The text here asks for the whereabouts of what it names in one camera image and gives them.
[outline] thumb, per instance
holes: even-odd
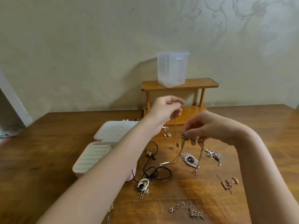
[[[167,105],[169,107],[170,113],[173,113],[175,110],[179,109],[182,106],[180,102],[172,103],[171,105]]]
[[[207,126],[204,125],[200,128],[190,129],[184,133],[184,136],[188,137],[188,138],[196,138],[197,136],[207,136],[206,128],[207,128]]]

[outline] open jewelry box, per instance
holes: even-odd
[[[82,152],[80,157],[73,165],[73,172],[79,178],[84,175],[93,165],[102,159],[111,149],[113,149],[119,140],[139,121],[108,121],[104,123],[95,134],[95,142],[90,143]],[[133,178],[130,171],[128,173],[129,181]]]

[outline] black stone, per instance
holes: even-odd
[[[142,190],[144,188],[144,184],[141,183],[138,188],[139,190]]]
[[[187,158],[187,160],[188,160],[190,163],[194,163],[194,159],[193,159],[191,156],[189,156],[189,157]]]

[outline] wooden leg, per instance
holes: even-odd
[[[149,111],[150,110],[150,95],[149,95],[148,91],[145,92],[145,96],[147,98],[147,111]]]
[[[193,106],[197,105],[198,89],[194,91]]]
[[[199,101],[199,106],[202,106],[202,103],[204,102],[204,93],[205,93],[205,88],[202,89],[202,94],[200,95],[200,101]]]

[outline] person's left hand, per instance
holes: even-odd
[[[170,119],[177,118],[182,113],[181,106],[185,103],[182,98],[175,96],[164,96],[155,99],[150,111],[144,119],[154,124],[155,135],[157,135],[162,126]]]

